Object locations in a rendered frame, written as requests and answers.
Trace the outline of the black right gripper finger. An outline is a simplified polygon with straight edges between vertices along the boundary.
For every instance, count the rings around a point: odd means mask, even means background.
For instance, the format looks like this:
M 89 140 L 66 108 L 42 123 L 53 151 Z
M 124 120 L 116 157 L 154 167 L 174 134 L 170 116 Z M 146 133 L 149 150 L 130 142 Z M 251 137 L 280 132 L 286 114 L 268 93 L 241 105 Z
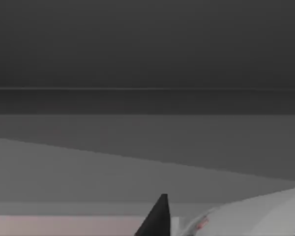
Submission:
M 134 236 L 171 236 L 168 194 L 161 194 Z

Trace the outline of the white bottle with red print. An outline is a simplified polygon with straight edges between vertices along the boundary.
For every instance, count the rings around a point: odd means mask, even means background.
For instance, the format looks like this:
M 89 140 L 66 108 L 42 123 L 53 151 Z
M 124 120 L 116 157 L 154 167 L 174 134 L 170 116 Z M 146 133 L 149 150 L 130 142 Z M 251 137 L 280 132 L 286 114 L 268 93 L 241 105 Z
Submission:
M 175 236 L 295 236 L 295 188 L 210 208 Z

